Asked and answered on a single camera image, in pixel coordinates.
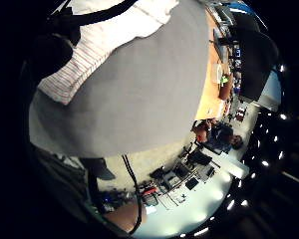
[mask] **seated person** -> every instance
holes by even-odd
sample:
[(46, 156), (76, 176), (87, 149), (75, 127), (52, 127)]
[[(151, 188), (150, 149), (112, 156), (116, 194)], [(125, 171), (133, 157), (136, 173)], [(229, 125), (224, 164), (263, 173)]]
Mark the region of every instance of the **seated person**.
[(204, 142), (224, 152), (229, 152), (231, 148), (240, 149), (243, 145), (240, 135), (233, 134), (230, 126), (215, 119), (207, 119), (191, 131), (196, 134), (198, 142)]

